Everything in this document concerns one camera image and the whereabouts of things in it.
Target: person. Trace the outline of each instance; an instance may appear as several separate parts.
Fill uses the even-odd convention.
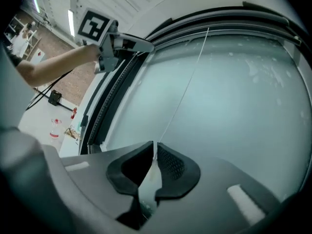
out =
[[[28,47],[28,34],[31,32],[33,25],[28,23],[20,31],[20,33],[12,39],[12,54],[18,57],[23,57]]]
[[[59,56],[32,64],[21,57],[8,53],[17,71],[31,87],[54,81],[74,68],[88,62],[98,61],[99,47],[91,44],[72,49]]]

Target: cable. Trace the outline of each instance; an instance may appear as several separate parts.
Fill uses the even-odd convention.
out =
[[[43,92],[44,91],[38,91],[43,97],[46,97],[47,99],[49,99],[49,97],[46,95],[46,93],[44,93],[43,94]],[[61,107],[63,107],[63,108],[65,108],[65,109],[67,109],[67,110],[69,110],[70,112],[72,112],[73,111],[73,109],[71,109],[71,108],[69,108],[69,107],[66,107],[66,106],[64,106],[63,104],[61,104],[61,103],[57,103],[57,105],[58,106],[61,106]]]
[[[200,58],[200,56],[201,56],[201,53],[202,53],[202,51],[203,51],[203,48],[204,48],[204,46],[205,46],[205,42],[206,42],[206,39],[207,39],[208,32],[209,32],[209,28],[207,29],[207,33],[206,33],[206,36],[205,36],[205,39],[204,39],[204,42],[203,42],[203,46],[201,47],[201,50],[200,50],[200,53],[199,53],[199,56],[198,56],[198,59],[197,59],[197,62],[196,62],[196,63],[198,63],[199,58]],[[184,90],[184,93],[183,93],[183,95],[182,95],[182,99],[180,100],[179,105],[176,107],[175,112],[174,112],[174,114],[172,115],[172,117],[171,117],[171,119],[170,119],[170,121],[169,121],[169,123],[168,123],[168,125],[167,125],[167,127],[166,127],[166,129],[165,129],[165,131],[164,131],[164,133],[162,134],[162,136],[161,136],[159,142],[161,142],[161,141],[162,141],[162,138],[164,138],[165,133],[167,132],[167,130],[168,130],[168,128],[169,128],[169,125],[171,124],[171,121],[172,121],[173,118],[175,117],[176,112],[177,112],[178,108],[180,107],[180,104],[181,104],[181,102],[182,102],[182,100],[183,100],[183,98],[184,98],[184,96],[185,96],[185,93],[186,93],[186,91],[187,91],[187,89],[188,89],[188,87],[189,87],[189,85],[190,85],[190,83],[191,83],[191,80],[192,80],[192,78],[193,78],[193,75],[194,75],[194,73],[195,73],[195,70],[196,70],[196,66],[195,66],[195,69],[194,69],[194,71],[193,71],[193,73],[192,73],[191,79],[189,80],[189,82],[188,82],[188,84],[187,84],[187,86],[186,86],[186,89]]]
[[[61,77],[57,78],[57,79],[56,79],[55,81],[53,81],[47,88],[45,88],[42,92],[39,91],[39,94],[38,94],[35,98],[33,98],[33,99],[30,101],[28,107],[26,108],[26,111],[27,111],[28,109],[31,109],[33,106],[35,106],[35,105],[51,90],[51,88],[52,88],[58,81],[60,81],[61,79],[63,79],[65,76],[67,76],[71,71],[69,71],[69,72],[67,72],[66,74],[62,75]]]

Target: white shirt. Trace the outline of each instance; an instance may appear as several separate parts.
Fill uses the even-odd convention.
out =
[[[23,57],[27,49],[27,46],[28,46],[28,36],[26,36],[26,38],[23,38],[23,33],[20,32],[20,34],[13,41],[12,54],[18,57]]]

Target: red bottle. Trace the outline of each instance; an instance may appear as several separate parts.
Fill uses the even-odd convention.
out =
[[[75,107],[73,109],[73,113],[72,113],[72,116],[70,116],[70,119],[73,119],[75,117],[76,113],[77,113],[77,107]]]

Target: brick wall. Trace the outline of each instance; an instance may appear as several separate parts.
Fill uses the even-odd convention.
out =
[[[34,21],[30,15],[22,10],[17,12],[16,17],[22,23]],[[37,48],[39,48],[46,54],[47,58],[51,58],[73,49],[72,46],[55,36],[43,25],[40,25],[36,34],[39,38],[41,37],[41,40],[36,45],[33,53]],[[85,92],[94,78],[93,72],[94,63],[82,65],[60,80],[53,89],[60,92],[66,100],[74,103],[75,105],[80,105]]]

